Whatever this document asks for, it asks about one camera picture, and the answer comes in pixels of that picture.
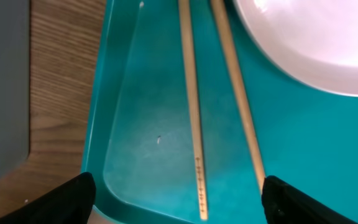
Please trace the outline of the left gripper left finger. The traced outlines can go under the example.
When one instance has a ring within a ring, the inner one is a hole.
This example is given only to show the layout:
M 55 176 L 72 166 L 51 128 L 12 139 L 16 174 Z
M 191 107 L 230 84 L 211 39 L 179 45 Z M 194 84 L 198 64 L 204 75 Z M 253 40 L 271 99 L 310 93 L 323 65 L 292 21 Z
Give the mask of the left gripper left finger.
M 93 176 L 84 172 L 1 217 L 0 224 L 87 224 L 95 198 Z

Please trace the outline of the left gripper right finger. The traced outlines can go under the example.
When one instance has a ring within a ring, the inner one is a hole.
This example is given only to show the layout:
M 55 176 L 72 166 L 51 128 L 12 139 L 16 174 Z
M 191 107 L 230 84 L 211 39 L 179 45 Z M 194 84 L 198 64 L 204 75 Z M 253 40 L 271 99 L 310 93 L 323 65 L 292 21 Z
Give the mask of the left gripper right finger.
M 265 178 L 261 200 L 268 224 L 356 224 L 274 175 Z

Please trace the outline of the wooden chopstick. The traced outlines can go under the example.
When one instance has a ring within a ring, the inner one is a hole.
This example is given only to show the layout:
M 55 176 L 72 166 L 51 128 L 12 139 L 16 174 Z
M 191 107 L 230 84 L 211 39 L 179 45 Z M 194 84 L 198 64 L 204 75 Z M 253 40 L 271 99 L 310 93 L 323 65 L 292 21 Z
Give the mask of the wooden chopstick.
M 196 60 L 191 24 L 190 1 L 178 0 L 178 10 L 180 16 L 181 44 L 185 67 L 186 92 L 188 95 L 191 135 L 195 160 L 198 206 L 201 220 L 206 221 L 208 219 L 208 203 L 206 196 L 203 142 L 198 98 L 198 84 L 196 76 Z
M 250 112 L 249 102 L 246 95 L 246 88 L 239 66 L 234 39 L 232 36 L 229 18 L 227 16 L 226 7 L 223 0 L 211 0 L 213 15 L 218 28 L 221 46 L 224 52 L 227 69 L 231 79 L 234 95 L 236 97 L 239 114 L 241 117 L 244 132 L 249 147 L 251 161 L 254 167 L 259 191 L 263 190 L 265 181 L 265 171 L 260 154 L 257 136 L 254 129 L 252 115 Z

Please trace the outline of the large white plate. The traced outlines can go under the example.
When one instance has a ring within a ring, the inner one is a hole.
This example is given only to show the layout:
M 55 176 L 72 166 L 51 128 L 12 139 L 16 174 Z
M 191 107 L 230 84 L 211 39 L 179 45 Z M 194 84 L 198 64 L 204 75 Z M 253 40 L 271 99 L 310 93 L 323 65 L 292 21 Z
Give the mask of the large white plate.
M 259 49 L 313 88 L 358 96 L 358 0 L 238 0 Z

